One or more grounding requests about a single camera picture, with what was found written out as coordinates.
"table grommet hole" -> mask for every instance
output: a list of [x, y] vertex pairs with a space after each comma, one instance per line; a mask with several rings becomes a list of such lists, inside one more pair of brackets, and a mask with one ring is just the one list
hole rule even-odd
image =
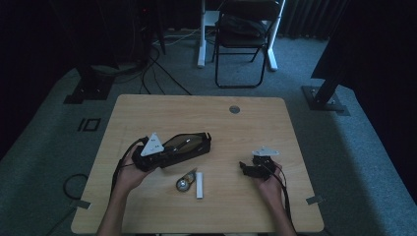
[[229, 107], [229, 111], [233, 114], [237, 114], [240, 112], [240, 108], [237, 105], [232, 105]]

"white triangular piece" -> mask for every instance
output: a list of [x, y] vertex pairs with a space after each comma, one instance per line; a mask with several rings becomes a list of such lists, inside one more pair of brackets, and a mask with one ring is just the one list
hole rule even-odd
[[156, 133], [152, 133], [147, 144], [142, 150], [141, 156], [147, 156], [163, 151], [163, 145], [157, 137]]
[[258, 155], [258, 156], [266, 156], [266, 155], [278, 155], [279, 151], [268, 148], [268, 147], [262, 147], [259, 150], [254, 150], [252, 151], [253, 155]]

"black device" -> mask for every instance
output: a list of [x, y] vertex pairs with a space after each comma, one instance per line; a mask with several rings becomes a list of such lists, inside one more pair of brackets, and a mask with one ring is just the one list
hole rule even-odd
[[138, 146], [132, 154], [132, 160], [136, 167], [145, 172], [157, 167], [164, 168], [174, 165], [208, 153], [211, 136], [209, 133], [177, 135], [163, 144], [163, 151], [143, 156], [142, 152], [148, 141], [148, 137], [142, 139], [143, 146]]
[[254, 166], [248, 166], [242, 161], [239, 161], [240, 168], [242, 169], [244, 175], [254, 178], [263, 178], [266, 180], [275, 172], [276, 166], [269, 155], [254, 155], [252, 162], [254, 163]]

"table leg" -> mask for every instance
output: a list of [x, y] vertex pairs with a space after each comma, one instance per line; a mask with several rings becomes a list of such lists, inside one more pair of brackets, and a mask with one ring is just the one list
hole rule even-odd
[[203, 68], [206, 64], [206, 0], [202, 0], [202, 18], [201, 18], [201, 38], [200, 38], [200, 51], [199, 61], [197, 66]]

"forearm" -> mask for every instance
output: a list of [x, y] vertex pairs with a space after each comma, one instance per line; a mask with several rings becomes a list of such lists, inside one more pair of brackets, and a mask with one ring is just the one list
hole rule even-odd
[[272, 215], [275, 230], [279, 236], [295, 236], [297, 235], [294, 231], [292, 223], [286, 215], [285, 208], [282, 203], [269, 204], [269, 210]]
[[128, 195], [129, 193], [126, 192], [117, 192], [116, 190], [113, 192], [107, 210], [98, 227], [98, 236], [121, 235]]

